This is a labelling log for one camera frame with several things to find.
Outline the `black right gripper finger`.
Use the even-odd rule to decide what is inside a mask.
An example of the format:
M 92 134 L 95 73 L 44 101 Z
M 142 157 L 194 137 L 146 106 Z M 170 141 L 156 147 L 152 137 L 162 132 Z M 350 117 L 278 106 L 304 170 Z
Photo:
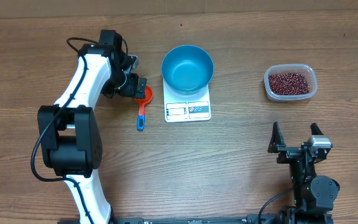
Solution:
M 310 129 L 311 129 L 312 135 L 323 135 L 322 131 L 320 130 L 320 128 L 318 127 L 318 125 L 316 123 L 312 123 L 310 125 Z
M 272 137 L 270 139 L 270 143 L 268 145 L 267 152 L 269 153 L 279 153 L 284 151 L 286 147 L 282 132 L 279 128 L 278 122 L 273 123 L 272 128 Z

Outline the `red measuring scoop blue handle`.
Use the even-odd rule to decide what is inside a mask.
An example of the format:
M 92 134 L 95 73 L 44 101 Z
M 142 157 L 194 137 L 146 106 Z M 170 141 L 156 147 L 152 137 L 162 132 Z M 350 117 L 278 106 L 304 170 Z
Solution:
M 143 99 L 135 99 L 139 104 L 139 111 L 137 117 L 137 130 L 143 131 L 145 127 L 145 107 L 152 101 L 153 99 L 153 91 L 150 86 L 145 87 L 145 98 Z

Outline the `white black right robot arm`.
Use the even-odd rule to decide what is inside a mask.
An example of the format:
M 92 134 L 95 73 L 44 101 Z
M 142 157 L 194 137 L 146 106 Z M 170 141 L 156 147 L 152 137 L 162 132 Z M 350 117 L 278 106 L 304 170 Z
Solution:
M 271 223 L 332 223 L 334 201 L 340 185 L 325 175 L 317 175 L 314 165 L 325 160 L 333 148 L 332 142 L 319 129 L 316 123 L 310 125 L 311 136 L 298 147 L 285 144 L 277 122 L 273 123 L 272 137 L 268 145 L 269 153 L 277 153 L 277 163 L 288 164 L 292 187 L 273 198 L 294 194 L 294 206 L 287 207 Z

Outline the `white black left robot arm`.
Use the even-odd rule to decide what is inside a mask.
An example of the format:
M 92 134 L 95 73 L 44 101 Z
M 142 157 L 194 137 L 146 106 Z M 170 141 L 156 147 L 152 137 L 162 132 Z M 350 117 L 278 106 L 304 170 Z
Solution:
M 76 49 L 78 67 L 65 92 L 37 113 L 39 138 L 30 159 L 33 175 L 42 182 L 64 182 L 80 213 L 77 223 L 115 223 L 99 178 L 103 144 L 94 115 L 101 95 L 135 99 L 138 130 L 144 129 L 145 106 L 152 100 L 146 78 L 133 71 L 139 61 L 128 53 L 115 30 L 102 30 L 99 40 L 83 39 Z

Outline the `white kitchen scale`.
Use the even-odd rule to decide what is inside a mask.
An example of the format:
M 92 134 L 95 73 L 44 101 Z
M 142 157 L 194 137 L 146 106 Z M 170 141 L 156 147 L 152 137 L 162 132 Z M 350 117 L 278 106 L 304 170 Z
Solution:
M 209 121 L 212 117 L 209 86 L 192 95 L 182 95 L 163 81 L 164 119 L 167 123 Z

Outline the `blue bowl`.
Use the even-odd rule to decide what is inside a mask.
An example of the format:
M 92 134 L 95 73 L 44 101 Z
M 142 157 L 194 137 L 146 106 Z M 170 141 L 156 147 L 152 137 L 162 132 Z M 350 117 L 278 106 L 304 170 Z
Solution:
M 181 45 L 164 56 L 161 74 L 173 91 L 192 95 L 200 92 L 213 79 L 214 62 L 201 47 Z

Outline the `red beans in container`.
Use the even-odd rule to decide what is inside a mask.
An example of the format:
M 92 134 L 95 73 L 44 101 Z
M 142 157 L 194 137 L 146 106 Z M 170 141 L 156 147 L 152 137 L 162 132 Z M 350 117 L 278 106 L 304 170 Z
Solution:
M 276 95 L 305 95 L 310 92 L 306 77 L 300 73 L 279 73 L 268 77 L 272 92 Z

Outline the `clear plastic container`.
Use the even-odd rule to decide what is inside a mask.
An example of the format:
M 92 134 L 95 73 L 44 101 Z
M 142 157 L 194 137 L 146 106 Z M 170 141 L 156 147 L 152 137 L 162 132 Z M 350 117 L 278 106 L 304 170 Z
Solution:
M 297 101 L 311 98 L 318 90 L 314 70 L 305 64 L 274 65 L 264 75 L 267 98 L 271 101 Z

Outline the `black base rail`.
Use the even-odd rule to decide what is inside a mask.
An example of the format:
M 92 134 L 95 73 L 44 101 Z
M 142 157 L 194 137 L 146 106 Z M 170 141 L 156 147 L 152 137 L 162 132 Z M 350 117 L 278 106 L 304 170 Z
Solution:
M 260 223 L 266 224 L 282 224 L 288 223 L 285 218 L 272 214 L 261 215 Z M 59 221 L 58 224 L 79 224 L 79 220 L 75 221 Z M 143 219 L 143 218 L 117 218 L 110 220 L 110 224 L 258 224 L 258 214 L 250 214 L 246 217 L 237 218 L 187 218 L 187 219 Z

